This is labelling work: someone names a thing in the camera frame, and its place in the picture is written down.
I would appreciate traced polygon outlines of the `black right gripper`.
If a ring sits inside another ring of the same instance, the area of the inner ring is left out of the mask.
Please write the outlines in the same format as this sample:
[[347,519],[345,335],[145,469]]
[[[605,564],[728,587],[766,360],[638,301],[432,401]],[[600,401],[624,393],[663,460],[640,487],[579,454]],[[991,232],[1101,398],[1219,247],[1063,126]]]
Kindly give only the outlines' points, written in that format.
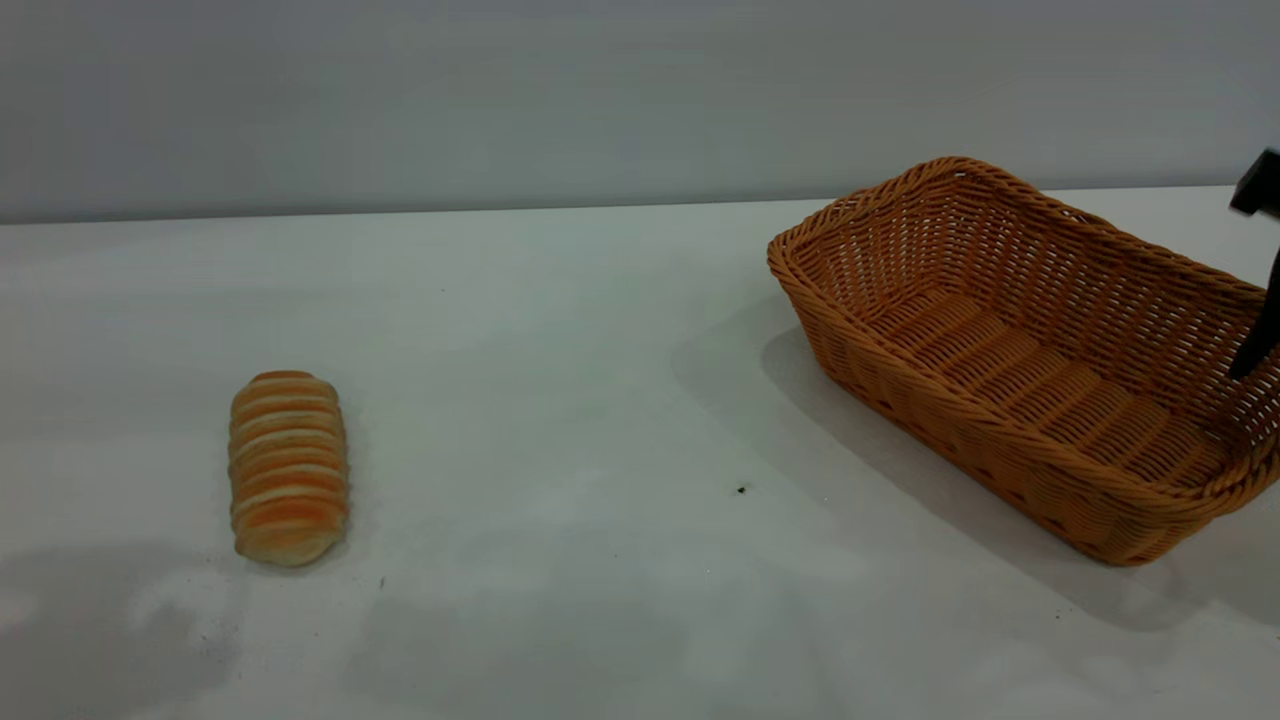
[[[1279,219],[1279,165],[1277,149],[1265,149],[1236,182],[1230,199],[1230,209],[1245,217],[1258,214]],[[1242,380],[1279,345],[1280,256],[1276,252],[1271,265],[1263,305],[1251,332],[1240,343],[1229,368],[1229,377]]]

